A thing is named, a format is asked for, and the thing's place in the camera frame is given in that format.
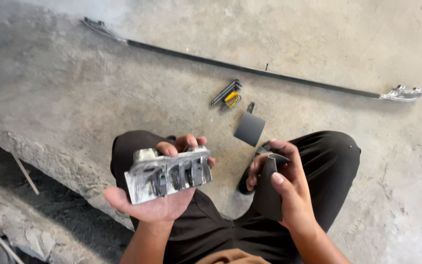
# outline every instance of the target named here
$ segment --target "finger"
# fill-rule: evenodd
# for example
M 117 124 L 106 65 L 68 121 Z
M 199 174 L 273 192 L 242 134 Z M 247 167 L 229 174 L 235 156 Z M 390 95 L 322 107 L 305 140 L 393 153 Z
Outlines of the finger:
M 198 147 L 198 141 L 192 134 L 179 136 L 175 141 L 175 146 L 179 152 L 184 151 L 187 147 Z
M 279 139 L 269 140 L 268 143 L 272 148 L 284 153 L 284 156 L 286 156 L 286 158 L 288 158 L 294 165 L 294 168 L 298 172 L 297 175 L 302 174 L 300 172 L 303 172 L 304 169 L 302 168 L 301 155 L 299 154 L 299 149 L 294 144 Z
M 249 190 L 249 192 L 251 192 L 251 191 L 253 191 L 253 189 L 255 189 L 256 179 L 248 177 L 246 184 L 247 184 L 247 190 Z
M 293 184 L 279 172 L 271 175 L 271 183 L 283 199 L 290 199 L 295 193 Z
M 250 164 L 249 178 L 253 178 L 255 185 L 256 185 L 256 177 L 258 176 L 258 174 L 260 174 L 263 167 L 265 166 L 265 162 L 268 159 L 269 154 L 271 154 L 271 152 L 258 155 L 255 159 L 253 159 L 252 163 Z
M 291 159 L 297 156 L 299 160 L 301 159 L 298 148 L 290 142 L 287 142 L 285 140 L 272 139 L 269 140 L 268 143 L 272 148 L 278 149 L 279 151 L 284 153 L 287 158 Z
M 128 201 L 126 192 L 123 189 L 117 187 L 108 188 L 104 191 L 104 197 L 111 207 L 121 210 L 130 216 L 135 215 L 135 206 Z
M 174 145 L 170 144 L 169 142 L 162 141 L 157 143 L 156 149 L 158 152 L 164 154 L 165 156 L 169 157 L 177 157 L 179 155 L 179 152 L 177 151 L 177 148 L 175 148 Z
M 308 183 L 305 174 L 302 177 L 297 177 L 297 171 L 287 164 L 278 167 L 278 172 L 285 176 L 290 183 L 293 184 L 297 193 L 301 195 L 309 195 Z
M 216 165 L 216 159 L 212 157 L 208 157 L 208 165 L 210 167 L 214 167 L 214 165 Z
M 196 138 L 198 145 L 206 145 L 208 144 L 208 139 L 206 137 L 198 137 Z

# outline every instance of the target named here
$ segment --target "black sandpaper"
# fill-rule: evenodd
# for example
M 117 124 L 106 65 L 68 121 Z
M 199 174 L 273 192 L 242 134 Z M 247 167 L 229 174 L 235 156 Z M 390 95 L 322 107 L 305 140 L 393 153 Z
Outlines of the black sandpaper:
M 278 171 L 278 167 L 289 163 L 289 159 L 279 154 L 269 154 L 261 176 L 258 179 L 252 206 L 262 216 L 273 221 L 281 222 L 281 197 L 273 188 L 271 175 Z
M 256 117 L 249 112 L 243 113 L 239 127 L 234 136 L 239 140 L 256 147 L 258 140 L 263 132 L 266 121 Z

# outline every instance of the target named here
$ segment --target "yellow allen key holder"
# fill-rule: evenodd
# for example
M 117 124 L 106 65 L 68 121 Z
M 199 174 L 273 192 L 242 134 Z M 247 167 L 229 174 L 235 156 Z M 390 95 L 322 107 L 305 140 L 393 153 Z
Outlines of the yellow allen key holder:
M 234 91 L 230 93 L 228 96 L 226 96 L 226 98 L 224 99 L 224 102 L 229 108 L 232 108 L 240 100 L 241 100 L 241 96 L 239 95 L 238 92 Z

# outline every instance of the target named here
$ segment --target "square sandpaper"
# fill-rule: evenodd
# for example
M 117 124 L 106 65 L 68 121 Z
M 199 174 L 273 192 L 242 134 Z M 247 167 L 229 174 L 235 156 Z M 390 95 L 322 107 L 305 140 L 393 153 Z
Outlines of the square sandpaper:
M 243 113 L 239 127 L 234 136 L 239 140 L 256 147 L 258 140 L 263 132 L 266 121 L 256 117 L 249 112 Z

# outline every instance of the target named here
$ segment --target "hand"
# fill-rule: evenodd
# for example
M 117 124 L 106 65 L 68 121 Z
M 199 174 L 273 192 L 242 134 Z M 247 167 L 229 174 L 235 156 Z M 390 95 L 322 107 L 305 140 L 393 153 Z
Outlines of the hand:
M 301 156 L 297 147 L 285 140 L 270 140 L 270 146 L 283 153 L 290 162 L 280 166 L 272 175 L 272 184 L 281 195 L 283 221 L 281 225 L 290 232 L 311 235 L 318 227 L 315 220 L 308 183 L 302 168 Z M 268 154 L 260 155 L 250 165 L 247 189 L 253 190 L 257 175 L 263 169 Z
M 166 141 L 159 142 L 156 145 L 156 149 L 165 156 L 177 157 L 178 153 L 185 151 L 187 147 L 198 147 L 198 145 L 206 145 L 207 143 L 206 137 L 195 138 L 191 134 L 186 134 L 177 138 L 174 145 Z M 208 164 L 211 167 L 215 163 L 215 158 L 208 158 Z M 115 209 L 119 209 L 140 221 L 157 223 L 171 222 L 179 218 L 187 209 L 194 193 L 195 188 L 190 188 L 172 195 L 133 205 L 128 201 L 123 189 L 111 187 L 104 191 L 104 197 Z

